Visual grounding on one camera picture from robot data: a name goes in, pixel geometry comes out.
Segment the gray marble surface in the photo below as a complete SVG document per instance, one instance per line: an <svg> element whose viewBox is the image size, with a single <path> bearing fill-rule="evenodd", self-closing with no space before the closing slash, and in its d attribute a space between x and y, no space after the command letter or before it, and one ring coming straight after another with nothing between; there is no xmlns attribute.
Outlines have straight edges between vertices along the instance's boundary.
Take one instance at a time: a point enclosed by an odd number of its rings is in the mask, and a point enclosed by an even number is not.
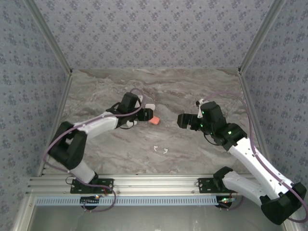
<svg viewBox="0 0 308 231"><path fill-rule="evenodd" d="M88 140L84 160L97 173L215 173L223 166L248 173L222 147L209 144L201 132L177 125L178 114L197 113L195 101L200 98L226 90L242 94L236 70L74 70L72 77L62 121L76 123L98 116L134 87L145 93L147 103L156 105L154 114L160 118L158 125L139 122L130 130L116 129ZM223 95L214 101L228 122L249 132L239 100ZM46 168L44 172L54 171Z"/></svg>

